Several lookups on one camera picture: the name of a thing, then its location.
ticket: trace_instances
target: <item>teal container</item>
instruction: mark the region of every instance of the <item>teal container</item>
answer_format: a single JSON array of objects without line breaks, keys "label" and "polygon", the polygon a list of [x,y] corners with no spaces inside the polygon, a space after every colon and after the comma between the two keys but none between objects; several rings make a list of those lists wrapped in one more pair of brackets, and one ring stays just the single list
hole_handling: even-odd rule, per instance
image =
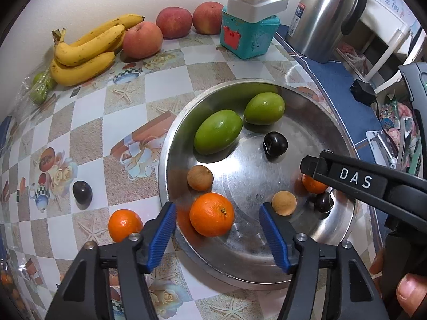
[{"label": "teal container", "polygon": [[277,15],[253,24],[228,14],[224,7],[220,42],[240,59],[249,59],[267,52],[279,25]]}]

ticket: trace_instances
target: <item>bunch of bananas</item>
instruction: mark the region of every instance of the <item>bunch of bananas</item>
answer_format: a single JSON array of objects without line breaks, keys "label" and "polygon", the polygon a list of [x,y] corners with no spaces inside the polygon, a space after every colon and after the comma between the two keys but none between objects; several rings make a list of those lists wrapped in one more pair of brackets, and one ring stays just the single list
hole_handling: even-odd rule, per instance
[{"label": "bunch of bananas", "polygon": [[64,42],[65,29],[53,31],[52,78],[61,85],[72,86],[103,72],[113,63],[114,51],[122,46],[126,30],[143,20],[141,15],[125,14],[98,26],[71,44]]}]

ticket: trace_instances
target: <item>metal tray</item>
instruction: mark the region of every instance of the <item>metal tray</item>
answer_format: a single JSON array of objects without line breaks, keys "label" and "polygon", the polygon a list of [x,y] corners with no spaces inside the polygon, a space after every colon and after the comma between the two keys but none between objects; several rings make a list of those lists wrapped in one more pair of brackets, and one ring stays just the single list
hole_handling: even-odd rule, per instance
[{"label": "metal tray", "polygon": [[[269,126],[244,123],[235,143],[211,156],[197,154],[194,135],[212,113],[232,109],[243,117],[246,104],[257,94],[272,91],[286,104],[283,118]],[[267,160],[264,135],[278,131],[289,148],[274,162]],[[286,287],[290,276],[276,266],[258,220],[259,206],[280,190],[297,198],[296,211],[289,216],[297,232],[317,242],[337,245],[347,234],[356,201],[333,190],[334,207],[328,216],[313,210],[310,194],[301,182],[299,165],[306,155],[319,156],[329,149],[354,156],[345,130],[313,100],[290,87],[272,81],[245,79],[214,86],[193,99],[173,122],[164,141],[159,163],[162,203],[173,201],[178,217],[175,238],[181,249],[214,277],[245,289],[274,290]],[[206,238],[189,221],[189,209],[200,193],[187,184],[188,170],[206,165],[214,175],[212,191],[227,197],[235,210],[229,234]]]}]

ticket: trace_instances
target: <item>tangerine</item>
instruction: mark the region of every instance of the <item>tangerine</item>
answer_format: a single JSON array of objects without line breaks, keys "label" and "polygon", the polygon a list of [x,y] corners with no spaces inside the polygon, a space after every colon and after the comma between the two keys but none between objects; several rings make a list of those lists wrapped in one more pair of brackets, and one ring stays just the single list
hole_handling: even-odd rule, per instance
[{"label": "tangerine", "polygon": [[318,182],[306,174],[302,175],[302,183],[307,191],[313,194],[321,194],[322,192],[325,192],[327,188],[329,188],[329,186],[326,184]]},{"label": "tangerine", "polygon": [[142,227],[141,218],[130,209],[115,211],[108,221],[108,232],[116,243],[121,242],[131,233],[140,232]]},{"label": "tangerine", "polygon": [[234,222],[233,205],[224,196],[208,192],[193,202],[189,220],[201,235],[221,236],[230,230]]}]

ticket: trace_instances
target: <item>metal screw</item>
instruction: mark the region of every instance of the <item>metal screw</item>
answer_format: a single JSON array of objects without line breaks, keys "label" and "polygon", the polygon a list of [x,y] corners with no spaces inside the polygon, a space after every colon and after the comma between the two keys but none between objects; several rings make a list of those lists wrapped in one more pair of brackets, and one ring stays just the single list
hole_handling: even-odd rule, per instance
[{"label": "metal screw", "polygon": [[353,244],[351,244],[350,241],[342,241],[341,245],[344,247],[344,249],[350,249],[353,247]]},{"label": "metal screw", "polygon": [[296,239],[298,239],[300,242],[305,242],[307,240],[307,235],[305,233],[297,233]]},{"label": "metal screw", "polygon": [[138,232],[134,232],[131,233],[128,238],[131,241],[138,241],[141,238],[141,235]]},{"label": "metal screw", "polygon": [[97,246],[97,243],[95,241],[88,241],[85,243],[85,249],[93,249],[94,247]]}]

